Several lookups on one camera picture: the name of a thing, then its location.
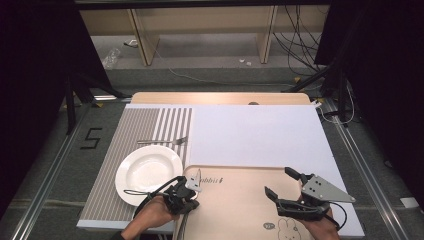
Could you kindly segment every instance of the sleeve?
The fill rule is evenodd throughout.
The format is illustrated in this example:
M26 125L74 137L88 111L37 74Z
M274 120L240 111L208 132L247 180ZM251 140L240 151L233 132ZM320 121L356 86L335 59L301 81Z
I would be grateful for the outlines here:
M110 240L125 240L125 239L121 236L121 231L119 231L115 233Z

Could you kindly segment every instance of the striped placemat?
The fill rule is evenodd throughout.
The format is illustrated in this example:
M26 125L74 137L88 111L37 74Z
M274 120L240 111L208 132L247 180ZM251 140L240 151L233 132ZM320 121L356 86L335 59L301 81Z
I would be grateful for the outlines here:
M130 221L135 206L123 201L115 188L115 175L119 165L131 152L144 146L137 144L137 140L171 141L188 136L188 142L180 146L161 144L173 149L184 166L190 148L192 113L192 108L126 108L80 220Z

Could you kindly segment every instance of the white table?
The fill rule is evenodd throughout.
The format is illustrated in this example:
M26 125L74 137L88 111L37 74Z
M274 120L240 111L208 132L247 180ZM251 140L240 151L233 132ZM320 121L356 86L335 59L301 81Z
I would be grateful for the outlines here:
M131 119L132 115L130 116L126 112L134 113L147 111L147 109L162 112L159 113L159 116L162 116L161 114L164 112L172 112L169 110L190 110L186 111L186 115L181 115L186 118L178 123L185 126L184 133L188 133L189 141L183 149L174 149L182 153L185 167L189 165L287 166L301 173L318 174L346 191L316 110L311 105L129 104L124 111L123 119L128 121ZM128 126L134 128L134 125L131 124L143 125L143 123L140 123L139 117L132 118L132 123L130 123L131 121L126 124L120 122L118 126L104 166L100 170L98 180L96 180L78 222L78 227L123 229L131 220L134 207L119 198L114 189L113 180L119 163L126 154L137 148L131 144L138 136L136 133L132 136L131 132L135 131L128 131ZM118 141L120 134L124 136L122 139L127 142ZM122 150L120 156L116 153L118 151L115 147L118 146L121 150L126 148ZM106 165L113 162L110 160L112 154L115 155L115 160L108 167ZM105 186L107 181L112 186ZM108 192L107 195L100 196L105 191ZM102 202L93 204L96 199ZM347 211L348 221L339 232L340 235L342 237L364 236L352 204L343 203L342 206ZM101 215L102 210L99 209L101 207L104 207L103 211L107 216L99 220L96 219L96 215ZM334 207L333 212L337 221L343 221L344 214L341 210ZM150 231L152 233L171 233L173 224L170 223Z

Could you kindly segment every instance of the human hand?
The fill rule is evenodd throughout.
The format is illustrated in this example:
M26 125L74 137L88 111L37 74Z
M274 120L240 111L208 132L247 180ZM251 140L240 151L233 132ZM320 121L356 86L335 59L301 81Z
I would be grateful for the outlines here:
M172 215L169 212L163 197L156 196L141 209L137 216L121 232L121 236L126 240L135 239L148 228L160 227L178 218L179 215Z
M333 217L333 211L328 210L327 215ZM301 222L306 229L312 234L315 240L338 240L340 239L339 234L336 230L336 226L327 218L323 217L319 221L305 221L298 220Z

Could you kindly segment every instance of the drawing on board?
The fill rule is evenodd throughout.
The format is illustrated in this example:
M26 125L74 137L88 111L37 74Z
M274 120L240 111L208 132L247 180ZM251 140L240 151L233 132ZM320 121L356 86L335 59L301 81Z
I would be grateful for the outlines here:
M278 220L278 239L279 240L301 240L297 221L293 218L281 218Z

